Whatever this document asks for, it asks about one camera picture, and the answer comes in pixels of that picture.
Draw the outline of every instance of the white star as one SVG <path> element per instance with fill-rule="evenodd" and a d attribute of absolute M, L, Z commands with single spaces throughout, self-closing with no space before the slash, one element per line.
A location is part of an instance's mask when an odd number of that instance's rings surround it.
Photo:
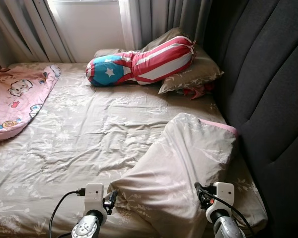
<path fill-rule="evenodd" d="M 108 74 L 108 77 L 110 77 L 111 75 L 115 75 L 115 74 L 113 73 L 113 70 L 114 70 L 114 69 L 109 69 L 109 68 L 107 68 L 107 71 L 106 71 L 105 73 Z"/>

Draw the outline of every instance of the mattress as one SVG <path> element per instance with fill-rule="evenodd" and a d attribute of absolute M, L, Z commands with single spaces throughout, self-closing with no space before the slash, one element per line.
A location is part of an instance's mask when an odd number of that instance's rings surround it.
<path fill-rule="evenodd" d="M 47 65 L 18 64 L 37 70 Z M 18 136 L 0 142 L 0 237 L 46 237 L 51 214 L 65 193 L 89 182 L 103 183 L 106 193 L 109 183 L 136 164 L 178 113 L 225 123 L 212 95 L 196 100 L 159 95 L 159 84 L 95 88 L 84 75 L 85 64 L 59 66 L 61 76 L 41 111 Z M 227 181 L 235 185 L 234 206 L 255 230 L 264 228 L 267 215 L 240 156 Z M 67 197 L 54 218 L 53 234 L 70 231 L 83 211 L 84 197 Z M 205 234 L 214 236 L 210 230 Z M 159 235 L 136 213 L 115 208 L 100 237 Z"/>

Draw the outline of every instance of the pink blanket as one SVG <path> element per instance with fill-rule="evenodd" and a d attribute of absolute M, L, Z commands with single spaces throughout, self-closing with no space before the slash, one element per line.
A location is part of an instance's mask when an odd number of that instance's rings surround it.
<path fill-rule="evenodd" d="M 0 141 L 19 134 L 40 111 L 56 84 L 57 65 L 43 72 L 17 66 L 0 72 Z"/>

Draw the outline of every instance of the curtain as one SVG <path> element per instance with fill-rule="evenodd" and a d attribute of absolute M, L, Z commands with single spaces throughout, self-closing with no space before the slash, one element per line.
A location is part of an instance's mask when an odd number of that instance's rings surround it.
<path fill-rule="evenodd" d="M 119 0 L 124 40 L 137 50 L 174 27 L 203 44 L 212 0 Z"/>
<path fill-rule="evenodd" d="M 74 61 L 46 0 L 0 0 L 0 67 L 36 61 Z"/>

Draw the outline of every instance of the gray upholstered headboard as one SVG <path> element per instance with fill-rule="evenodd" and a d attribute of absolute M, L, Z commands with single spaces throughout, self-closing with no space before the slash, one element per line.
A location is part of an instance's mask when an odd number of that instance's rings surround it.
<path fill-rule="evenodd" d="M 204 48 L 225 72 L 215 99 L 239 131 L 265 234 L 297 237 L 298 0 L 213 0 Z"/>

